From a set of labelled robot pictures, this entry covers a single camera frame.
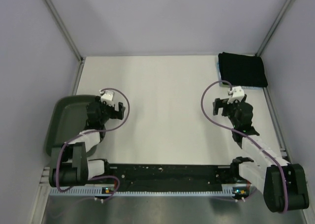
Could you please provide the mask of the black t-shirt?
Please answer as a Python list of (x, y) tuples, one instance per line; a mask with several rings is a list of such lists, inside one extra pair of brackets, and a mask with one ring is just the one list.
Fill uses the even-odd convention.
[(233, 86), (268, 86), (263, 60), (260, 57), (222, 52), (218, 54), (218, 62), (221, 79)]

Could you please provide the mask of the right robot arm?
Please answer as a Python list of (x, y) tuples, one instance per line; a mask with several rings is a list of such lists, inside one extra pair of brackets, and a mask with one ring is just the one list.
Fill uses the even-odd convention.
[(310, 201), (303, 167), (291, 164), (263, 143), (252, 126), (253, 107), (245, 99), (228, 103), (228, 99), (216, 98), (213, 115), (219, 109), (232, 124), (233, 140), (247, 153), (232, 160), (230, 178), (237, 183), (245, 179), (254, 185), (271, 212), (307, 209)]

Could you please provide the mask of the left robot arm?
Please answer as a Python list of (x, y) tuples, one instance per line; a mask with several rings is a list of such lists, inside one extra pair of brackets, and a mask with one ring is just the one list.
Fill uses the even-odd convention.
[(125, 121), (125, 110), (122, 102), (109, 105), (98, 97), (65, 108), (56, 105), (46, 138), (52, 187), (65, 192), (88, 184), (94, 177), (101, 183), (111, 179), (108, 161), (89, 160), (89, 152), (104, 140), (109, 120)]

